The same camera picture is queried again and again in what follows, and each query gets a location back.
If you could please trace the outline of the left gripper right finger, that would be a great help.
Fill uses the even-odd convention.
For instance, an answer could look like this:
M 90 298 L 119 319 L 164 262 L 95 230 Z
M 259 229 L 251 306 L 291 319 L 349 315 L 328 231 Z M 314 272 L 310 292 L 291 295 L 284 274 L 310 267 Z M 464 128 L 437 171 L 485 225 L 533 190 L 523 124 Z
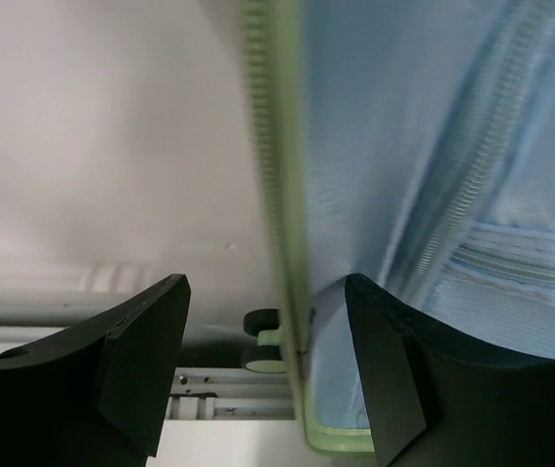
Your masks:
M 380 466 L 555 466 L 555 359 L 506 349 L 345 282 Z

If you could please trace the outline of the green suitcase with blue lining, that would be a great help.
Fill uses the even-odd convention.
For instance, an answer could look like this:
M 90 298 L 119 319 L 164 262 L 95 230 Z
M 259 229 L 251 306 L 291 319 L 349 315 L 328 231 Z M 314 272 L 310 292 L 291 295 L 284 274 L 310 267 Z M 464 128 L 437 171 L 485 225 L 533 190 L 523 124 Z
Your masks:
M 555 1 L 242 7 L 280 293 L 243 364 L 286 371 L 310 448 L 376 460 L 348 276 L 555 359 Z

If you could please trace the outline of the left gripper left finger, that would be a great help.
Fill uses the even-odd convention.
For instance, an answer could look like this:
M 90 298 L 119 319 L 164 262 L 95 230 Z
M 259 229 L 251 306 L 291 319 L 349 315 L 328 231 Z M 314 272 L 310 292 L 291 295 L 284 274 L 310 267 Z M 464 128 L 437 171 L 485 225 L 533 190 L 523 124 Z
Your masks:
M 157 453 L 191 299 L 183 274 L 0 354 L 0 466 L 142 466 Z

